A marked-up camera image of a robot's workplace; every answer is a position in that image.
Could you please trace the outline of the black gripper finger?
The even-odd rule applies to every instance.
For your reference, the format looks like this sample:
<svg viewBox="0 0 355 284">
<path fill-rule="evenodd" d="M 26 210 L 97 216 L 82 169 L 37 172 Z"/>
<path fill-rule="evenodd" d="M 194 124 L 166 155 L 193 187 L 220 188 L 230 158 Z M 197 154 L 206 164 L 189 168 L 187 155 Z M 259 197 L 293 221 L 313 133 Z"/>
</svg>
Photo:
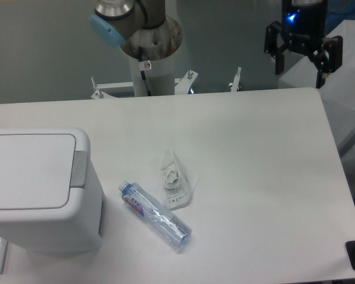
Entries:
<svg viewBox="0 0 355 284">
<path fill-rule="evenodd" d="M 343 64 L 343 37 L 324 37 L 314 46 L 308 47 L 309 60 L 317 69 L 315 87 L 320 89 L 330 73 L 337 71 Z"/>
<path fill-rule="evenodd" d="M 281 36 L 283 44 L 278 46 L 277 38 Z M 285 66 L 285 50 L 289 47 L 289 40 L 291 39 L 290 32 L 284 29 L 284 26 L 274 21 L 266 27 L 264 38 L 264 52 L 270 54 L 275 60 L 275 74 L 280 75 L 284 71 Z"/>
</svg>

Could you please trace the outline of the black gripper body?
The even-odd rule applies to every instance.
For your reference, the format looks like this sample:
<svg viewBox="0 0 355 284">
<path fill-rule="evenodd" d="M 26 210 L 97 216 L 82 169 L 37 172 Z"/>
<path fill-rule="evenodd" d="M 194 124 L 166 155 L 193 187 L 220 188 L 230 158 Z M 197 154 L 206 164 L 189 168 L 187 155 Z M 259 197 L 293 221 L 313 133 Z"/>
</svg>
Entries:
<svg viewBox="0 0 355 284">
<path fill-rule="evenodd" d="M 282 1 L 282 30 L 289 51 L 308 55 L 322 46 L 327 1 Z"/>
</svg>

